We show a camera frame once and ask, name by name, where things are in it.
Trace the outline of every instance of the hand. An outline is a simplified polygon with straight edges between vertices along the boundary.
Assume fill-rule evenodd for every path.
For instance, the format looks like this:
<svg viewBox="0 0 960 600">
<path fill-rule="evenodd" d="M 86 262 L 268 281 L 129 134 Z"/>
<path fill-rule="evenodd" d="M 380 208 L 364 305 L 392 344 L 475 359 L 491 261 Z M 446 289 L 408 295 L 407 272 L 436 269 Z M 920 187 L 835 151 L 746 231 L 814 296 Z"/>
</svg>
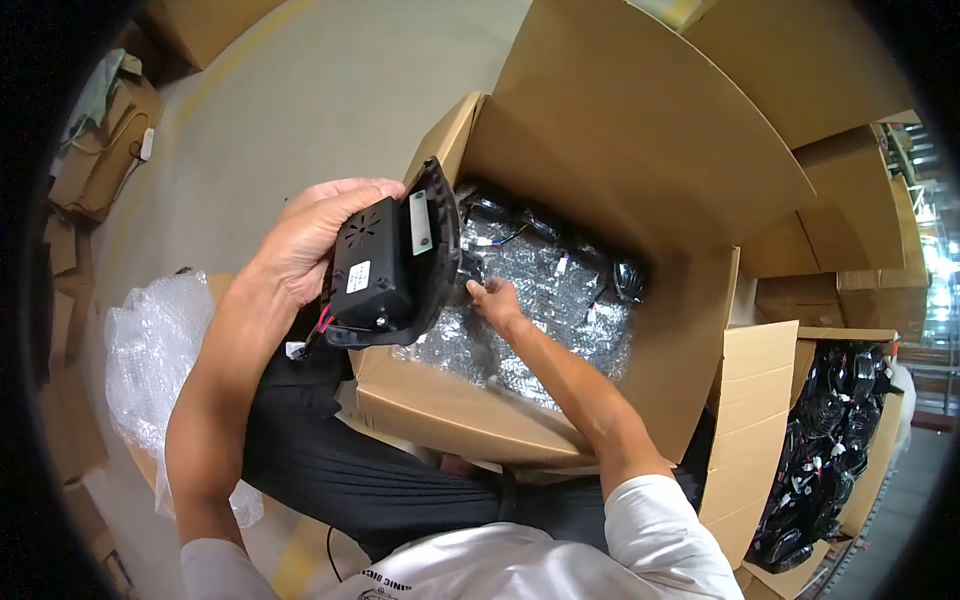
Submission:
<svg viewBox="0 0 960 600">
<path fill-rule="evenodd" d="M 304 306 L 320 294 L 328 254 L 344 221 L 388 196 L 402 194 L 402 183 L 383 179 L 354 178 L 308 187 L 280 213 L 250 270 L 278 283 L 297 307 Z"/>
<path fill-rule="evenodd" d="M 507 339 L 513 324 L 526 321 L 520 312 L 520 302 L 516 299 L 516 288 L 510 281 L 491 277 L 484 287 L 470 280 L 467 282 L 467 291 L 473 296 L 477 312 L 487 318 L 500 337 Z"/>
</svg>

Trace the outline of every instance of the white t-shirt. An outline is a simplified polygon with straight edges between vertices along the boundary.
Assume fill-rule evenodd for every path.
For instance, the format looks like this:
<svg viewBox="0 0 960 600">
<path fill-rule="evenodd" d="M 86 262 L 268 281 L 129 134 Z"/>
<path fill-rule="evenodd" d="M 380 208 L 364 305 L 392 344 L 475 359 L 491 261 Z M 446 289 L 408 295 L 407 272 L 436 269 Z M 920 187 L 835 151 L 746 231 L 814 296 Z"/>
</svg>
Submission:
<svg viewBox="0 0 960 600">
<path fill-rule="evenodd" d="M 673 479 L 624 482 L 605 511 L 610 556 L 533 527 L 491 523 L 398 548 L 318 600 L 743 598 L 730 563 Z M 192 599 L 276 598 L 229 541 L 193 540 L 180 561 Z"/>
</svg>

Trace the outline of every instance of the yellow floor line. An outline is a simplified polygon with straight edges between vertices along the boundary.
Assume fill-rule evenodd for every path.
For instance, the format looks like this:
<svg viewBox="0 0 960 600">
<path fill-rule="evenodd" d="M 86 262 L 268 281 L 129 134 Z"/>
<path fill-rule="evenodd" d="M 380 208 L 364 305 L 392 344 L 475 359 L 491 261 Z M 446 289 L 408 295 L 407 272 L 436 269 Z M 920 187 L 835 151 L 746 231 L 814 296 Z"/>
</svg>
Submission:
<svg viewBox="0 0 960 600">
<path fill-rule="evenodd" d="M 210 96 L 214 87 L 232 74 L 243 59 L 273 35 L 280 26 L 303 12 L 312 3 L 313 0 L 287 0 L 264 17 L 254 26 L 253 31 L 249 31 L 248 35 L 238 40 L 219 60 L 216 60 L 213 65 L 204 71 L 204 79 L 197 86 L 197 89 L 184 100 L 180 110 L 177 111 L 176 115 L 173 115 L 172 120 L 164 122 L 162 118 L 160 119 L 160 122 L 167 129 L 162 138 L 163 143 L 154 148 L 153 157 L 147 164 L 143 165 L 144 173 L 136 178 L 136 184 L 130 190 L 130 199 L 117 207 L 119 214 L 116 214 L 110 220 L 110 228 L 113 229 L 114 235 L 105 240 L 105 246 L 102 250 L 105 259 L 104 266 L 100 269 L 100 277 L 109 280 L 114 274 L 117 260 L 120 257 L 120 250 L 125 247 L 127 241 L 130 220 L 136 210 L 143 204 L 143 192 L 147 185 L 153 182 L 156 166 L 176 146 L 184 123 L 197 112 Z"/>
<path fill-rule="evenodd" d="M 318 556 L 321 551 L 326 552 L 324 540 L 328 527 L 309 516 L 301 516 L 294 528 L 294 533 L 287 542 L 287 548 L 280 556 L 276 575 L 271 585 L 282 600 L 300 598 L 306 589 L 310 577 L 317 571 L 323 557 Z"/>
</svg>

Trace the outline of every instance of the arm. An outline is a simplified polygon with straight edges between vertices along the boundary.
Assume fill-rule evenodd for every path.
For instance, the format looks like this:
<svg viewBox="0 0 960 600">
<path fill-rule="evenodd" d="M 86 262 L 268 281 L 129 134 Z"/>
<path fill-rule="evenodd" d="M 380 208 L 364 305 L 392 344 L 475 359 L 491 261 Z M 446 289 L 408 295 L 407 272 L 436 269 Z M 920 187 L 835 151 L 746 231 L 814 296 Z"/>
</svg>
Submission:
<svg viewBox="0 0 960 600">
<path fill-rule="evenodd" d="M 320 293 L 340 225 L 403 185 L 338 180 L 291 201 L 230 284 L 167 425 L 166 468 L 180 544 L 213 538 L 243 548 L 229 497 L 243 470 L 247 418 L 260 376 L 297 311 Z"/>
<path fill-rule="evenodd" d="M 611 382 L 587 361 L 557 344 L 523 316 L 516 288 L 493 278 L 467 284 L 477 311 L 537 376 L 600 461 L 604 499 L 638 475 L 673 477 L 670 463 L 650 440 L 643 419 Z"/>
</svg>

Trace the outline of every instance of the bubble wrap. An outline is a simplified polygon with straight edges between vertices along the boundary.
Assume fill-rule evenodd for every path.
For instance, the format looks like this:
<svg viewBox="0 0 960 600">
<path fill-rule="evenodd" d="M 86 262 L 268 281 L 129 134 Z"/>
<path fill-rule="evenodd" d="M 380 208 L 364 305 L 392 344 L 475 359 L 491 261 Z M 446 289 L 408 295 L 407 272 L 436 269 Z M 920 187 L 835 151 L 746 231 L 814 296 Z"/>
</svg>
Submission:
<svg viewBox="0 0 960 600">
<path fill-rule="evenodd" d="M 509 225 L 471 219 L 462 235 L 467 242 L 478 236 L 500 240 L 513 231 Z M 596 322 L 588 323 L 588 308 L 604 282 L 598 271 L 571 257 L 566 271 L 554 276 L 564 252 L 530 235 L 520 234 L 500 247 L 476 248 L 476 253 L 483 259 L 484 276 L 503 277 L 516 286 L 521 310 L 537 327 L 610 381 L 623 377 L 633 337 L 631 307 L 614 301 L 608 291 L 596 304 Z M 468 306 L 445 307 L 433 329 L 411 346 L 396 347 L 394 355 L 560 410 L 510 346 Z"/>
<path fill-rule="evenodd" d="M 107 343 L 107 404 L 114 428 L 156 460 L 156 511 L 173 516 L 163 458 L 167 421 L 180 388 L 200 354 L 215 302 L 206 274 L 190 272 L 134 288 L 121 308 L 110 308 Z M 263 497 L 243 481 L 230 495 L 241 527 L 263 516 Z"/>
</svg>

